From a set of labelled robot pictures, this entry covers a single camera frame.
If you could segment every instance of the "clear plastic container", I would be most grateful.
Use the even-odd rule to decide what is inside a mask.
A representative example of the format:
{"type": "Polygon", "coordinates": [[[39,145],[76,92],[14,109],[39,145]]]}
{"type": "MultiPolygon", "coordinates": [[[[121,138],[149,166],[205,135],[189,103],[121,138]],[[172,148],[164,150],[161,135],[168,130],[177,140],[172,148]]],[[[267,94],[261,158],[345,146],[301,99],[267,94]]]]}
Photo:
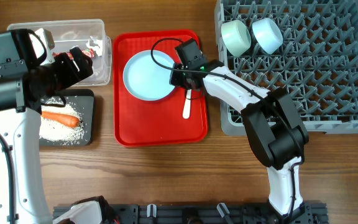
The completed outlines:
{"type": "Polygon", "coordinates": [[[52,53],[68,52],[72,47],[78,46],[81,50],[90,46],[100,46],[95,52],[93,61],[93,75],[77,83],[75,86],[107,85],[110,82],[112,52],[111,40],[104,31],[104,22],[101,19],[83,19],[72,21],[47,21],[11,24],[12,29],[44,28],[52,33],[55,48],[52,53]]]}

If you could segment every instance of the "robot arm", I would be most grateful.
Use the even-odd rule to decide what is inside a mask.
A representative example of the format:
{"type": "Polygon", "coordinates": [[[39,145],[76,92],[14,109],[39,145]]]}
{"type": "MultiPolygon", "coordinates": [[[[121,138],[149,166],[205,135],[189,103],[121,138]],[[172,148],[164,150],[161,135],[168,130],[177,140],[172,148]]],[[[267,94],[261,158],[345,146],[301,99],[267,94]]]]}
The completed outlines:
{"type": "MultiPolygon", "coordinates": [[[[52,223],[40,168],[40,99],[93,73],[78,47],[70,60],[67,54],[53,58],[45,46],[53,48],[47,30],[0,33],[0,223],[52,223]]],[[[99,224],[107,209],[102,202],[79,203],[53,224],[67,218],[99,224]]]]}
{"type": "Polygon", "coordinates": [[[204,87],[207,93],[241,113],[250,147],[256,158],[267,167],[269,203],[273,211],[281,223],[295,219],[303,202],[297,165],[303,162],[303,146],[309,139],[287,91],[279,88],[270,92],[253,86],[221,62],[207,62],[193,39],[175,49],[183,64],[174,65],[170,83],[195,90],[204,87]],[[271,116],[279,116],[272,127],[267,122],[271,116]]]}

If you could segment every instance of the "black cutting board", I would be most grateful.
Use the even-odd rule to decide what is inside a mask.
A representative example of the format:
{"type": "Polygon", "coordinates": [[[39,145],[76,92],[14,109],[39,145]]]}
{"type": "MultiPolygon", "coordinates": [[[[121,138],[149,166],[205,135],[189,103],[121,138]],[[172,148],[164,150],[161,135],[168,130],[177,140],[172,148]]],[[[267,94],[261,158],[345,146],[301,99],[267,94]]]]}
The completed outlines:
{"type": "MultiPolygon", "coordinates": [[[[94,114],[94,94],[92,90],[64,90],[60,92],[68,105],[70,105],[80,116],[84,122],[82,138],[75,140],[48,140],[40,136],[40,146],[86,146],[92,141],[92,125],[94,114]]],[[[56,101],[62,102],[59,96],[52,96],[56,101]]],[[[41,101],[45,103],[49,97],[42,98],[41,101]]]]}

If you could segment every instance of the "dish rack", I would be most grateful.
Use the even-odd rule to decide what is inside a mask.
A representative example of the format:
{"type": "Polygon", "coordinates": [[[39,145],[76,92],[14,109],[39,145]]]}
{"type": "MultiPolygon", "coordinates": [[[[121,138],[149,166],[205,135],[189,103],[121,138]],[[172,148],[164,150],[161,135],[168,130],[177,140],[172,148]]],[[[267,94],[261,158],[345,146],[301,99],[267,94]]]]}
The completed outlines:
{"type": "MultiPolygon", "coordinates": [[[[358,133],[358,0],[218,0],[214,15],[219,60],[232,72],[269,90],[287,89],[308,131],[358,133]],[[251,29],[265,17],[283,35],[272,55],[251,29]],[[240,57],[227,51],[221,35],[222,24],[233,19],[245,23],[252,37],[240,57]]],[[[227,135],[246,135],[241,115],[225,102],[221,124],[227,135]]]]}

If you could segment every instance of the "wood grain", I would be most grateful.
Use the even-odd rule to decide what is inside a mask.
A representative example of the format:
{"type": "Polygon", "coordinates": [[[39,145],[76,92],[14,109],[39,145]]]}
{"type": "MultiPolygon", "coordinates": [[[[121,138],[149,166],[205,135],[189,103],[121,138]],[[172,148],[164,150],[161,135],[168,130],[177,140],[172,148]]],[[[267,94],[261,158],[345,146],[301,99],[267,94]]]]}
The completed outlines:
{"type": "MultiPolygon", "coordinates": [[[[217,58],[215,0],[0,1],[0,31],[11,23],[104,21],[112,40],[121,33],[192,29],[208,58],[217,58]]],[[[114,139],[112,83],[96,97],[94,141],[86,147],[43,147],[40,156],[48,205],[103,195],[110,203],[264,202],[266,168],[245,137],[225,136],[219,101],[208,98],[210,131],[198,143],[126,149],[114,139]]],[[[331,223],[358,223],[358,135],[311,133],[300,171],[305,200],[325,202],[331,223]]]]}

